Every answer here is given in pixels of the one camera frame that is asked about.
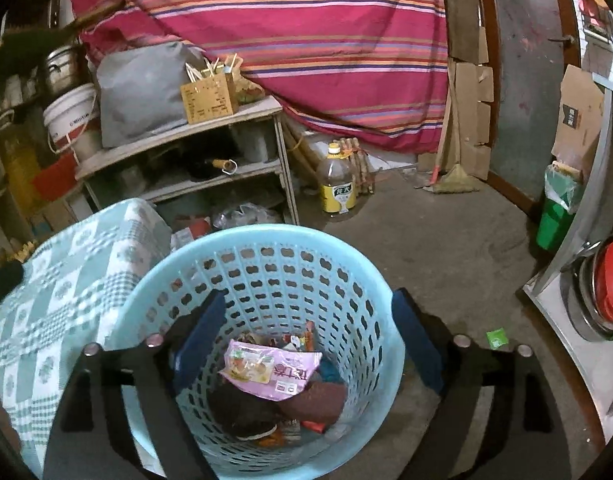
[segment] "gray cloth cover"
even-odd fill
[[[115,148],[187,123],[180,86],[184,63],[204,68],[201,57],[174,41],[114,52],[97,70],[102,145]]]

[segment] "bucket handle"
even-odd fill
[[[86,122],[82,126],[80,126],[79,131],[77,132],[73,140],[71,140],[71,132],[66,134],[66,140],[68,142],[65,146],[62,146],[62,148],[58,148],[57,150],[53,148],[51,132],[48,130],[48,128],[46,129],[46,140],[48,142],[48,147],[55,155],[60,155],[61,153],[64,153],[66,150],[68,150],[69,148],[73,149],[73,145],[77,142],[78,139],[80,139],[80,134],[89,125],[89,121],[91,121],[91,116],[93,115],[93,110],[95,109],[95,102],[97,101],[97,98],[98,98],[98,95],[93,94],[93,105],[91,105],[91,111],[88,114],[89,116],[87,117]],[[78,160],[77,153],[75,153],[75,150],[73,150],[73,156],[75,158],[75,163],[79,166],[80,160]]]

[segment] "white bucket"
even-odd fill
[[[102,149],[100,105],[93,83],[64,94],[44,110],[43,117],[56,153],[71,148],[80,163]]]

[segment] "basket rim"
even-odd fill
[[[363,253],[357,250],[355,247],[346,243],[345,241],[334,237],[333,235],[318,231],[309,227],[295,226],[289,224],[255,224],[249,226],[234,227],[231,229],[225,229],[223,231],[208,234],[202,238],[194,240],[190,244],[180,248],[174,253],[170,253],[167,257],[161,260],[153,269],[149,270],[139,281],[136,287],[131,291],[128,298],[126,298],[124,305],[131,304],[135,301],[135,298],[142,294],[142,290],[149,286],[149,277],[153,274],[159,273],[161,270],[170,266],[172,261],[177,259],[183,260],[187,256],[191,256],[197,253],[202,246],[207,244],[213,244],[219,242],[222,238],[230,238],[233,235],[241,234],[265,234],[272,235],[273,233],[282,232],[293,235],[301,235],[310,238],[311,240],[318,240],[331,246],[344,246],[345,250],[349,251],[355,263],[364,267],[366,270],[371,271],[375,276],[371,287],[375,288],[377,296],[380,296],[384,301],[388,298],[388,304],[390,305],[390,299],[393,295],[391,287],[386,283],[386,280],[382,276],[379,269],[371,262]],[[120,336],[120,330],[117,330],[123,323],[124,318],[128,314],[128,310],[124,309],[119,313],[115,326],[109,335],[108,346],[109,349],[116,349],[116,340]],[[403,371],[404,359],[405,359],[405,347],[403,339],[401,339],[400,333],[395,326],[392,314],[389,311],[387,316],[381,322],[386,322],[388,326],[387,330],[384,330],[384,352],[387,355],[387,366],[391,370],[400,370],[399,374],[392,374],[388,380],[384,378],[381,381],[381,386],[375,392],[380,395],[379,402],[373,401],[367,407],[366,410],[360,416],[361,428],[358,426],[353,427],[353,431],[345,434],[341,440],[344,441],[344,446],[335,446],[334,441],[331,442],[332,446],[318,453],[312,458],[307,459],[307,462],[302,464],[296,464],[294,466],[287,466],[282,470],[275,472],[250,472],[244,474],[218,474],[221,480],[242,480],[254,479],[254,480],[313,480],[322,475],[330,473],[338,467],[344,465],[351,458],[353,458],[369,440],[373,438],[374,434],[380,428],[384,419],[391,410],[391,406],[395,401],[395,396],[400,386],[401,372]],[[146,435],[134,434],[134,438],[138,443],[147,451],[149,455],[157,458],[155,449]]]

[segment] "green packet on floor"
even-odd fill
[[[489,339],[489,345],[491,345],[493,350],[497,350],[500,346],[509,344],[509,338],[503,328],[487,332],[486,337]]]

